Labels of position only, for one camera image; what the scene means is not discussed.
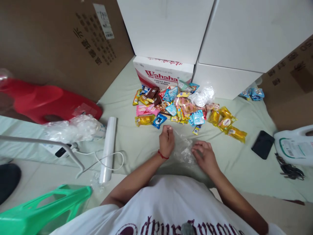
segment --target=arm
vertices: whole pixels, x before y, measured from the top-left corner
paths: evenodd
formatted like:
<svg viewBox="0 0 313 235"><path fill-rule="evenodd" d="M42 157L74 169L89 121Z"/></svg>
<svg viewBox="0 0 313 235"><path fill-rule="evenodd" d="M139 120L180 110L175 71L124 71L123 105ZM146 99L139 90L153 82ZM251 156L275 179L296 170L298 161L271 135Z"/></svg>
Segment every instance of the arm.
<svg viewBox="0 0 313 235"><path fill-rule="evenodd" d="M160 153L168 158L175 145L173 128L163 125L159 136ZM126 176L105 198L101 205L115 204L124 206L143 187L145 187L156 173L157 169L166 161L158 153L147 160L144 164Z"/></svg>
<svg viewBox="0 0 313 235"><path fill-rule="evenodd" d="M268 224L262 216L241 196L235 187L220 171L215 154L210 143L198 141L192 148L192 153L200 168L215 184L223 203L249 224L257 233L268 233Z"/></svg>

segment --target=white t-shirt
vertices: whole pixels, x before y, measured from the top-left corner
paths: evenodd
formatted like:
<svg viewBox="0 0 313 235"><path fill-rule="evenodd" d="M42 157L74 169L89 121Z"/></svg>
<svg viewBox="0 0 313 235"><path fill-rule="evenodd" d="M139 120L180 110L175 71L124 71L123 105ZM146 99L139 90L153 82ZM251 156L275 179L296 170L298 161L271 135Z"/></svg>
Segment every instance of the white t-shirt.
<svg viewBox="0 0 313 235"><path fill-rule="evenodd" d="M257 235L244 220L219 202L202 183L185 176L154 176L122 208L104 205L86 211L52 234L182 234L190 223L194 234ZM269 225L269 234L284 234Z"/></svg>

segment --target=power cord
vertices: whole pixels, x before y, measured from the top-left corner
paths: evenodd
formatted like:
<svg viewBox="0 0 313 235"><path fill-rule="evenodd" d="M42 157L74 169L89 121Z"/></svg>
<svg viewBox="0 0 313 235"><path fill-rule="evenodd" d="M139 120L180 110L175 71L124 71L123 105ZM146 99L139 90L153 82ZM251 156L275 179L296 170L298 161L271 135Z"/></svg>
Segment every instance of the power cord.
<svg viewBox="0 0 313 235"><path fill-rule="evenodd" d="M108 168L109 170L112 170L112 171L119 170L119 169L121 169L122 166L124 165L124 155L123 155L121 152L115 152L115 153L112 153L112 154L110 154L110 155L108 155L108 156L105 156L104 158L99 159L99 158L97 157L97 152L100 152L100 151L103 151L103 150L98 150L98 151L90 152L90 153L83 153L83 152L80 152L80 151L78 150L78 148L74 148L74 149L72 149L72 151L73 151L73 152L76 152L76 153L79 153L79 154L82 154L82 155L94 154L94 157L96 158L97 161L96 161L95 163L93 163L90 167L86 168L83 172L86 172L87 170L89 170L90 168L92 168L92 167L93 167L95 164L97 164L97 163L100 163L101 165L105 166L106 168ZM119 153L119 154L122 156L122 159L123 159L123 160L122 160L122 164L121 164L121 166L120 166L119 168L117 168L117 169L112 169L112 168L110 168L110 167L104 165L104 164L101 162L101 160L103 160L103 159L105 159L105 158L107 158L107 157L109 157L109 156L112 156L112 155L114 155L114 154L116 154L116 153Z"/></svg>

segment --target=pink snack packet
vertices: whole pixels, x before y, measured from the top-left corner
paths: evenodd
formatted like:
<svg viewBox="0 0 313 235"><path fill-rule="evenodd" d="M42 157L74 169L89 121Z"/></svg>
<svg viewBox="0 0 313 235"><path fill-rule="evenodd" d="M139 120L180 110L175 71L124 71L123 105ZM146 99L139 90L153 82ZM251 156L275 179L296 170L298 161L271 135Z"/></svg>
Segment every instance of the pink snack packet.
<svg viewBox="0 0 313 235"><path fill-rule="evenodd" d="M136 115L137 115L137 117L151 115L151 113L149 113L146 110L146 107L147 106L145 106L145 105L137 105L136 106Z"/></svg>
<svg viewBox="0 0 313 235"><path fill-rule="evenodd" d="M160 112L160 110L157 109L157 108L154 106L154 104L152 104L152 105L146 107L146 111L148 111L148 112L151 113L151 114L154 114L155 116L157 116L158 113Z"/></svg>

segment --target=hand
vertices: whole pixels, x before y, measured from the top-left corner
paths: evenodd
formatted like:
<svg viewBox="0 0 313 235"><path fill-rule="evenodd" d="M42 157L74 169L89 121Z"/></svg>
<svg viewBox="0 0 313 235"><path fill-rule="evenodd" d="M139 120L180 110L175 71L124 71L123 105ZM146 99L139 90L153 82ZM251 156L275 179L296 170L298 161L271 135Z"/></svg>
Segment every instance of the hand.
<svg viewBox="0 0 313 235"><path fill-rule="evenodd" d="M169 158L174 146L175 146L175 138L173 134L173 128L171 125L163 125L162 133L159 136L160 140L160 153Z"/></svg>
<svg viewBox="0 0 313 235"><path fill-rule="evenodd" d="M199 155L197 150L202 153L203 157ZM207 143L205 141L197 141L192 147L191 151L192 154L195 156L199 167L210 177L220 172L215 158L215 154L210 143Z"/></svg>

